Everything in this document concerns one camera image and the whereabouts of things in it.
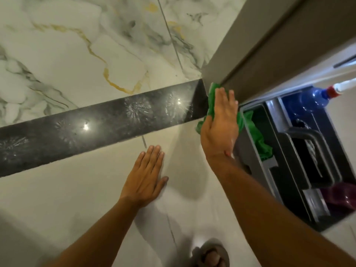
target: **green cloth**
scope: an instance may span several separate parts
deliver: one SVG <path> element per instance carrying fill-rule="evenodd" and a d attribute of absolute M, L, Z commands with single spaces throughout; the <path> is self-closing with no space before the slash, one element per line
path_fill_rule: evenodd
<path fill-rule="evenodd" d="M 211 115 L 212 118 L 214 119 L 214 104 L 215 104 L 215 89 L 216 88 L 220 88 L 220 85 L 218 85 L 217 83 L 213 83 L 211 85 L 210 91 L 209 91 L 209 96 L 208 96 L 208 104 L 209 104 L 209 109 L 207 110 L 207 115 Z M 255 143 L 256 149 L 258 151 L 258 154 L 260 155 L 260 158 L 262 161 L 270 158 L 273 156 L 272 153 L 272 147 L 265 144 L 265 140 L 263 138 L 263 135 L 261 134 L 261 132 L 257 129 L 257 127 L 255 126 L 254 122 L 252 121 L 252 115 L 253 115 L 253 110 L 247 111 L 243 114 L 243 116 L 245 117 L 245 121 L 247 124 L 247 128 L 250 131 L 250 134 L 252 136 L 253 142 Z M 200 134 L 200 131 L 202 129 L 202 124 L 204 123 L 206 119 L 206 116 L 204 117 L 203 121 L 198 122 L 197 127 L 195 128 L 195 130 Z M 237 123 L 238 123 L 238 131 L 239 133 L 241 132 L 241 130 L 244 127 L 244 122 L 243 119 L 241 117 L 241 113 L 238 112 L 238 116 L 237 116 Z"/>

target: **hand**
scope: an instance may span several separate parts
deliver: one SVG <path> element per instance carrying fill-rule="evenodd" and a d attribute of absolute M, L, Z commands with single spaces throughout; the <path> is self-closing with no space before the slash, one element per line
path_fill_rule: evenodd
<path fill-rule="evenodd" d="M 149 146 L 146 153 L 140 153 L 123 185 L 120 198 L 130 199 L 138 208 L 142 208 L 158 197 L 168 181 L 166 176 L 157 182 L 164 157 L 164 152 L 160 150 L 159 145 Z"/>
<path fill-rule="evenodd" d="M 209 158 L 216 155 L 230 156 L 238 138 L 238 102 L 235 101 L 234 91 L 229 91 L 227 98 L 224 88 L 215 89 L 215 117 L 207 116 L 202 125 L 200 141 L 205 156 Z"/>

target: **blue plastic bottle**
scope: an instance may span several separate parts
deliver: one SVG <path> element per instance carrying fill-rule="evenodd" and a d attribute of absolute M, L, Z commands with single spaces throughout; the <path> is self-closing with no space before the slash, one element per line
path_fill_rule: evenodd
<path fill-rule="evenodd" d="M 326 107 L 329 100 L 338 95 L 332 86 L 327 89 L 312 87 L 300 93 L 286 96 L 282 100 L 290 119 L 294 120 L 307 113 Z"/>

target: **person's left hand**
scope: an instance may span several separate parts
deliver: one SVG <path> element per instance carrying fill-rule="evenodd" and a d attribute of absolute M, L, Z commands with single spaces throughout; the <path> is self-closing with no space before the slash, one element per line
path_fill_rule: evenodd
<path fill-rule="evenodd" d="M 120 198 L 130 199 L 138 208 L 142 208 L 158 197 L 168 181 L 166 176 L 157 182 L 164 157 L 164 152 L 160 151 L 161 147 L 157 145 L 149 146 L 147 152 L 140 153 L 122 188 Z"/>

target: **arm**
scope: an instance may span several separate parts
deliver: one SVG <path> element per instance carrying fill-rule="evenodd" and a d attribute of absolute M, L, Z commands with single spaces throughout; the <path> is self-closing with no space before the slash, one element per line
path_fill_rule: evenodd
<path fill-rule="evenodd" d="M 215 119 L 207 118 L 201 142 L 253 252 L 263 267 L 356 266 L 356 261 L 277 202 L 225 155 L 238 137 L 237 103 L 217 89 Z"/>
<path fill-rule="evenodd" d="M 140 153 L 118 202 L 48 267 L 109 267 L 138 210 L 156 199 L 168 178 L 157 183 L 164 153 L 150 146 Z"/>

